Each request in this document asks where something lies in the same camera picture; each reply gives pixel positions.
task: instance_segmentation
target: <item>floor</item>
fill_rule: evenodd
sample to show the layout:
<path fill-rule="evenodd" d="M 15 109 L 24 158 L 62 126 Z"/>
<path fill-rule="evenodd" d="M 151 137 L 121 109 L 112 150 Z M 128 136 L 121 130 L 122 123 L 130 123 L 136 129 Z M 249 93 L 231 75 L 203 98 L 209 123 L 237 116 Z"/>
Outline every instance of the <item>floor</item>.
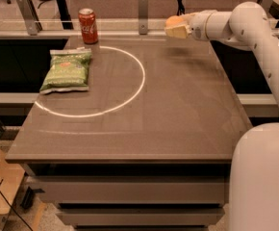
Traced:
<path fill-rule="evenodd" d="M 60 15 L 54 0 L 41 4 L 39 0 L 32 0 L 36 7 L 38 17 L 46 29 L 62 29 Z M 186 13 L 195 11 L 217 9 L 219 11 L 231 11 L 235 6 L 243 1 L 255 0 L 183 0 Z M 101 19 L 125 19 L 137 18 L 138 0 L 66 0 L 71 18 L 77 19 L 77 12 L 80 8 L 93 8 Z M 176 0 L 149 0 L 149 18 L 166 19 L 177 12 Z M 6 0 L 0 0 L 0 30 L 25 30 L 19 9 L 15 0 L 7 4 Z M 20 127 L 7 127 L 7 132 L 0 138 L 0 148 L 7 151 L 13 142 Z M 24 210 L 20 204 L 22 202 L 27 186 L 25 181 L 21 186 L 18 196 L 13 204 L 15 210 L 31 225 L 34 231 L 69 231 L 73 230 L 70 226 L 65 226 L 56 218 L 56 208 L 52 204 L 45 204 L 34 198 L 33 206 Z M 226 231 L 228 224 L 228 205 L 224 207 L 226 215 L 217 225 L 210 226 L 210 231 Z M 5 231 L 29 230 L 25 227 L 13 212 L 6 222 Z"/>

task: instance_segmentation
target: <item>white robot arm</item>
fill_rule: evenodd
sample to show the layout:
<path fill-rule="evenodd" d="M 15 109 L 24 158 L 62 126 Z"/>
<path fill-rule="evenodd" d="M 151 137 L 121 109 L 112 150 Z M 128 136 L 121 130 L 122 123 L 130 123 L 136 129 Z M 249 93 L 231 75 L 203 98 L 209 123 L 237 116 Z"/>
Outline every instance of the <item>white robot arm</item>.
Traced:
<path fill-rule="evenodd" d="M 169 36 L 218 40 L 251 50 L 279 106 L 279 38 L 264 9 L 253 2 L 232 12 L 187 14 Z M 242 136 L 234 152 L 230 177 L 229 231 L 279 230 L 279 123 L 255 127 Z"/>

